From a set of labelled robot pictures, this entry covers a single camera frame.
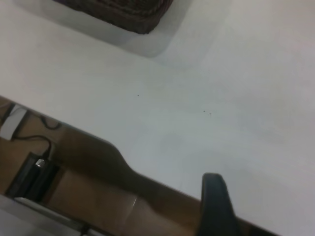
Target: brown floor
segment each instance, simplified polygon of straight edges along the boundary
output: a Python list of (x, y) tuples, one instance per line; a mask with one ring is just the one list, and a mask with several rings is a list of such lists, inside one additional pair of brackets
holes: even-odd
[[(34, 134), (56, 142), (53, 157), (63, 166), (45, 198), (48, 207), (115, 236), (194, 235), (199, 201), (137, 175), (111, 145), (65, 126), (48, 130), (38, 117), (29, 115), (19, 136)], [(40, 154), (46, 147), (44, 141), (0, 139), (1, 194), (27, 154)], [(249, 225), (240, 223), (247, 233)]]

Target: white table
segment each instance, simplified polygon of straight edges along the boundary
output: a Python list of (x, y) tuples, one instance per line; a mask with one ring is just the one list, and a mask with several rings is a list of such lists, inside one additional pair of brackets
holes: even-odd
[(0, 0), (0, 95), (111, 142), (138, 173), (315, 235), (315, 3), (175, 0), (141, 36), (50, 0)]

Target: power cord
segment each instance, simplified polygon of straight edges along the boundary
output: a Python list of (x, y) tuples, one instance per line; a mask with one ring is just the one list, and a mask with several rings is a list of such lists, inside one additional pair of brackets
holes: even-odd
[(43, 136), (43, 135), (31, 135), (31, 136), (25, 136), (25, 137), (14, 136), (14, 139), (17, 139), (17, 140), (42, 139), (42, 140), (45, 140), (48, 143), (48, 148), (43, 153), (42, 159), (47, 160), (49, 158), (51, 148), (52, 148), (52, 141), (49, 138), (47, 138), (46, 136)]
[(45, 126), (45, 128), (50, 129), (50, 130), (56, 130), (59, 129), (61, 127), (61, 124), (58, 122), (56, 126), (49, 126), (47, 123), (47, 119), (44, 116), (39, 116), (41, 122), (43, 123), (43, 125)]

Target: white power strip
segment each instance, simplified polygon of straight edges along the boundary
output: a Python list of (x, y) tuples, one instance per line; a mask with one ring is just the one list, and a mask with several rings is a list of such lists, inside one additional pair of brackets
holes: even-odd
[(25, 108), (20, 105), (15, 105), (0, 129), (0, 138), (11, 140), (26, 112), (27, 110)]

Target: wicker basket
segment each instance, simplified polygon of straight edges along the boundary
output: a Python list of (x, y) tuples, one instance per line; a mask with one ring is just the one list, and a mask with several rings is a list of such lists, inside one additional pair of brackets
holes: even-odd
[(152, 31), (173, 0), (55, 0), (139, 34)]

